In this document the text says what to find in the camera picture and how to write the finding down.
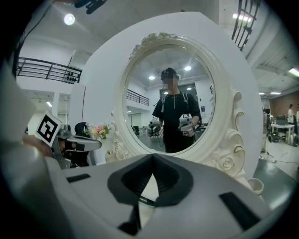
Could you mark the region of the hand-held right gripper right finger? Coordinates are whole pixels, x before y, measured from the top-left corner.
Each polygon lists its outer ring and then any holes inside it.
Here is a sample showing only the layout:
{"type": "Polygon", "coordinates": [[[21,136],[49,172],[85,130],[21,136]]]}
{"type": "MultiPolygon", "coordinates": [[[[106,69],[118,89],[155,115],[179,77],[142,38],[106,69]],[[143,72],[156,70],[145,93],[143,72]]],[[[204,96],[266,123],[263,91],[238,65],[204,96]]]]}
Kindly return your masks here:
{"type": "Polygon", "coordinates": [[[139,233],[141,239],[255,239],[263,234],[254,226],[271,210],[248,187],[213,167],[159,157],[188,170],[193,187],[177,205],[156,207],[139,233]]]}

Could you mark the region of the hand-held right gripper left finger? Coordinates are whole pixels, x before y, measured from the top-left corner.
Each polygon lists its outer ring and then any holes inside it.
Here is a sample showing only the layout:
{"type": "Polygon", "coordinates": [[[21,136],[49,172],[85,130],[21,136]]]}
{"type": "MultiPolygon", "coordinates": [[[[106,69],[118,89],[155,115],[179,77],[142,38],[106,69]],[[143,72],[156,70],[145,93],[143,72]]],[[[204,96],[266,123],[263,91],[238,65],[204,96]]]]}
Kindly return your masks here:
{"type": "Polygon", "coordinates": [[[153,239],[155,227],[141,226],[139,199],[153,170],[152,155],[63,172],[61,205],[67,239],[153,239]]]}

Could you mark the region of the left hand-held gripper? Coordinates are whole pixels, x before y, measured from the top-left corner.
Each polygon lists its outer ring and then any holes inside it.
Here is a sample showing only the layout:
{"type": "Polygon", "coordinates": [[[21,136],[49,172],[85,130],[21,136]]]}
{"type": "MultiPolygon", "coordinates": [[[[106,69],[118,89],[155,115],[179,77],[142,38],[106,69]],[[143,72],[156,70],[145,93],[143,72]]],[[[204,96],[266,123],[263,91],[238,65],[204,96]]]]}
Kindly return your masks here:
{"type": "Polygon", "coordinates": [[[100,149],[102,146],[99,140],[72,136],[70,125],[63,124],[49,112],[42,117],[36,130],[36,136],[50,147],[52,156],[58,161],[61,169],[70,168],[71,160],[64,158],[59,140],[66,141],[66,150],[69,151],[89,152],[100,149]]]}

